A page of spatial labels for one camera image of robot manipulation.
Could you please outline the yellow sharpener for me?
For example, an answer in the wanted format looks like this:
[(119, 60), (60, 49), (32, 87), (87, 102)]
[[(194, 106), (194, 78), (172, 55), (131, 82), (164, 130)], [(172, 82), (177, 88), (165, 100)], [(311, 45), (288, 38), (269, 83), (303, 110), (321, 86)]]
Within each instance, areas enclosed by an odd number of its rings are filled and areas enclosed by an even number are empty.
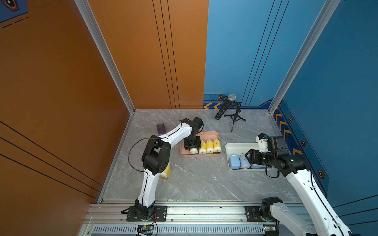
[(168, 163), (168, 165), (165, 168), (165, 170), (160, 174), (160, 177), (162, 179), (168, 180), (169, 177), (170, 177), (170, 175), (171, 175), (171, 167), (170, 167), (170, 163)]
[(200, 148), (198, 149), (198, 154), (204, 155), (206, 153), (207, 153), (206, 143), (203, 140), (201, 140), (201, 145), (200, 145)]
[(211, 140), (206, 142), (206, 153), (213, 154), (214, 153), (214, 144)]
[(221, 153), (221, 143), (219, 139), (213, 141), (214, 153)]
[(190, 153), (191, 154), (198, 154), (198, 149), (197, 148), (191, 148)]

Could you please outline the blue sharpener with red cap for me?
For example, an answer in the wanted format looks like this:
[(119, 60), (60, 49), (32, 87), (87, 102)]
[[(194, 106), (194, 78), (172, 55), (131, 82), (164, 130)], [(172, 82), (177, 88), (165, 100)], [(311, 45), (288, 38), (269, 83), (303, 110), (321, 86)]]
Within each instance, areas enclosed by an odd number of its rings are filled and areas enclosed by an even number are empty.
[(249, 160), (246, 158), (244, 153), (241, 153), (241, 155), (239, 156), (239, 160), (240, 160), (240, 169), (250, 169), (251, 164)]

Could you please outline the pink plastic tray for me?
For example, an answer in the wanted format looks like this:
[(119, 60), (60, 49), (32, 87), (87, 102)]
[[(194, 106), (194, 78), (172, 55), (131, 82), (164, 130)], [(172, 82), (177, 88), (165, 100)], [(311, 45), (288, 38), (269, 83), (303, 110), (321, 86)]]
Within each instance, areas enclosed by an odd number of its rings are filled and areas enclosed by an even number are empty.
[[(219, 141), (221, 140), (219, 133), (216, 131), (203, 131), (203, 132), (200, 132), (198, 136), (200, 136), (201, 140), (203, 141), (208, 141), (208, 140), (214, 141), (215, 139), (218, 139)], [(180, 142), (180, 154), (183, 157), (218, 157), (221, 155), (221, 153), (222, 153), (222, 149), (221, 149), (221, 152), (216, 152), (213, 154), (191, 154), (189, 150), (186, 150), (184, 148), (184, 141), (182, 140)]]

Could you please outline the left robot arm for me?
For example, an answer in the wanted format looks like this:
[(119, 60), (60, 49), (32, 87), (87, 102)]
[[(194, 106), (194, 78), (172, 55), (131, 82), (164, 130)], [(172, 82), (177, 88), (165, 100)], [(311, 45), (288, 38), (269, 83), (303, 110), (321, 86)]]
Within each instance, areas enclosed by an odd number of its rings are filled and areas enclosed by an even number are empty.
[(156, 189), (161, 173), (169, 164), (171, 149), (180, 142), (192, 154), (197, 154), (201, 147), (198, 136), (203, 128), (201, 118), (183, 119), (180, 124), (166, 134), (148, 138), (147, 145), (141, 157), (143, 162), (143, 184), (141, 192), (135, 201), (133, 210), (141, 220), (150, 220), (154, 215)]

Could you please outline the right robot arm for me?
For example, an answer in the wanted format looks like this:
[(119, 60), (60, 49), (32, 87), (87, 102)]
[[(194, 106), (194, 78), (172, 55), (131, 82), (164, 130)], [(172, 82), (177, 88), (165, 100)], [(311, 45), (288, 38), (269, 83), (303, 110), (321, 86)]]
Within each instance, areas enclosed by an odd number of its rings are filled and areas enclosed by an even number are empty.
[(300, 197), (312, 223), (292, 212), (278, 197), (268, 197), (260, 205), (260, 217), (266, 222), (283, 224), (296, 236), (352, 236), (352, 230), (342, 221), (320, 190), (310, 167), (300, 154), (291, 154), (283, 136), (256, 137), (258, 149), (246, 153), (252, 164), (277, 169)]

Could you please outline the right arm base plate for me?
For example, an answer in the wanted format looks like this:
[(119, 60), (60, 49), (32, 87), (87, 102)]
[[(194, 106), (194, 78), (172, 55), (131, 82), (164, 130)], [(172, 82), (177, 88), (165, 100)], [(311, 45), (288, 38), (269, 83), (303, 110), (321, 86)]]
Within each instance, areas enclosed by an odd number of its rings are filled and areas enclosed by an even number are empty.
[(260, 206), (245, 206), (245, 214), (248, 222), (267, 222)]

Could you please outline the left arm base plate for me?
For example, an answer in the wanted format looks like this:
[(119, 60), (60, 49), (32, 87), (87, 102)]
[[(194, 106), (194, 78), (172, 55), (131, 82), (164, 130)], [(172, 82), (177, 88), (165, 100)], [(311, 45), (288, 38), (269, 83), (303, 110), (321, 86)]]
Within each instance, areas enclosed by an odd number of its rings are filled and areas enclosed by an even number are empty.
[(167, 217), (167, 206), (157, 205), (153, 207), (138, 209), (136, 206), (131, 206), (127, 212), (126, 221), (128, 222), (165, 222)]

